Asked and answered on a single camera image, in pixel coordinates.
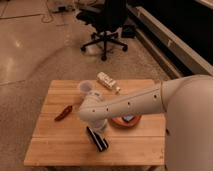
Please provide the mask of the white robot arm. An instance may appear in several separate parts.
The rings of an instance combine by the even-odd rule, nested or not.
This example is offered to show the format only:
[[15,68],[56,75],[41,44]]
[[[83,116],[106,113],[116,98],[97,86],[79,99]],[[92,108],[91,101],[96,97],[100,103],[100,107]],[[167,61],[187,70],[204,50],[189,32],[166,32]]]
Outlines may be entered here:
[[108,118],[163,113],[167,171],[213,171],[213,76],[193,75],[104,101],[90,91],[79,117],[99,130]]

